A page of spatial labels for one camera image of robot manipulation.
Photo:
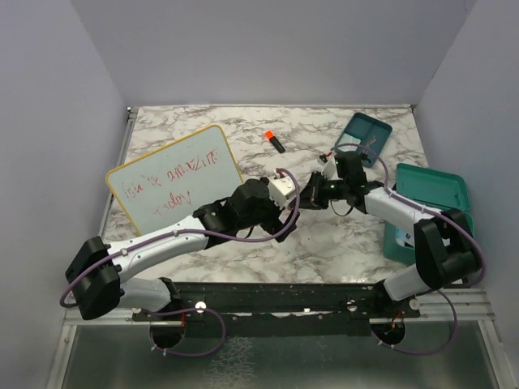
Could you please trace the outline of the white dressing packet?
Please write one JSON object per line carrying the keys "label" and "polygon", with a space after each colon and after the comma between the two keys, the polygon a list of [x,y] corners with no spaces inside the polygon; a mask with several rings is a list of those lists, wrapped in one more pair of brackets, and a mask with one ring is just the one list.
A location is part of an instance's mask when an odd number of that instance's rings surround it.
{"label": "white dressing packet", "polygon": [[341,143],[352,143],[352,144],[359,144],[361,142],[360,139],[357,139],[353,136],[350,136],[348,134],[343,134],[341,138]]}

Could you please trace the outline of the blue divided tray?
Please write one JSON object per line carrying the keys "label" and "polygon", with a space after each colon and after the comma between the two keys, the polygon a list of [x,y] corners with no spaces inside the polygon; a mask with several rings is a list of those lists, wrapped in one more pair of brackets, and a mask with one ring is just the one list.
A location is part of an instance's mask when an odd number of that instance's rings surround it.
{"label": "blue divided tray", "polygon": [[[352,146],[339,147],[342,152],[355,150],[358,154],[366,154],[367,158],[362,162],[364,167],[371,168],[380,153],[383,151],[392,133],[392,126],[388,123],[382,122],[376,118],[368,116],[364,113],[355,113],[350,121],[346,124],[345,129],[337,139],[335,146],[345,144],[341,143],[343,134],[348,134],[357,139],[360,139],[359,144],[352,144]],[[366,142],[371,137],[375,136],[377,140],[370,146],[366,146]]]}

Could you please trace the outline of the large blue bandage packet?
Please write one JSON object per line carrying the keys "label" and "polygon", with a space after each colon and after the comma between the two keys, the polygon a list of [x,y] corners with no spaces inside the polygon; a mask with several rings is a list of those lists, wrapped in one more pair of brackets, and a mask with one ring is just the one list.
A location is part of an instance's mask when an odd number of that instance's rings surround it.
{"label": "large blue bandage packet", "polygon": [[402,247],[414,247],[413,237],[401,229],[395,230],[395,241]]}

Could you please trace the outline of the teal medicine box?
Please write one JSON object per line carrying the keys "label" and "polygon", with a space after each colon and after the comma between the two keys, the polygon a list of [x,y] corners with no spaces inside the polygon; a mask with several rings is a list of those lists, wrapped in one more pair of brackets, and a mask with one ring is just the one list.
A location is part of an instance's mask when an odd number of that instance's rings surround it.
{"label": "teal medicine box", "polygon": [[[413,201],[442,210],[456,208],[465,213],[467,224],[475,237],[474,219],[470,197],[462,177],[439,170],[400,163],[396,169],[396,184],[393,189]],[[395,241],[397,228],[389,223],[384,226],[383,255],[386,259],[414,264],[414,248],[399,246]]]}

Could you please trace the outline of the black handled scissors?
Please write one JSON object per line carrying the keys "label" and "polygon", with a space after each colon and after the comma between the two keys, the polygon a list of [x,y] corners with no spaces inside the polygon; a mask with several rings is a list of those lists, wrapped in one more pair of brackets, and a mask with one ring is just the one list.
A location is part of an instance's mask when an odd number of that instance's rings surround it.
{"label": "black handled scissors", "polygon": [[371,137],[370,139],[367,140],[366,146],[370,147],[376,140],[377,140],[377,138],[375,136]]}

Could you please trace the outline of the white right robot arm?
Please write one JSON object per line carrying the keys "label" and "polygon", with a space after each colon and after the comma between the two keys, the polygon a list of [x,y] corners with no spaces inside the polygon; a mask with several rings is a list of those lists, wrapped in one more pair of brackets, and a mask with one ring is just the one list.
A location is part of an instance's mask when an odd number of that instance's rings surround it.
{"label": "white right robot arm", "polygon": [[301,209],[326,209],[345,201],[353,209],[398,227],[409,234],[414,264],[381,282],[372,298],[374,311],[390,317],[402,300],[443,288],[483,269],[481,249],[465,214],[456,209],[427,207],[370,181],[356,152],[341,152],[311,174],[300,194]]}

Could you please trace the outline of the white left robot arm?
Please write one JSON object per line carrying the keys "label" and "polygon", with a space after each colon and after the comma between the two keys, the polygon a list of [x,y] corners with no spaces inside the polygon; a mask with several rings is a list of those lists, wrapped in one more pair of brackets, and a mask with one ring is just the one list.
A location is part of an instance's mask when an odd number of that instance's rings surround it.
{"label": "white left robot arm", "polygon": [[164,261],[226,242],[252,243],[253,238],[238,234],[256,226],[266,232],[265,241],[282,242],[295,229],[298,195],[298,184],[287,176],[249,179],[231,196],[153,233],[113,243],[92,237],[65,272],[69,287],[64,294],[74,301],[62,299],[60,304],[78,308],[84,320],[97,319],[130,296],[128,281]]}

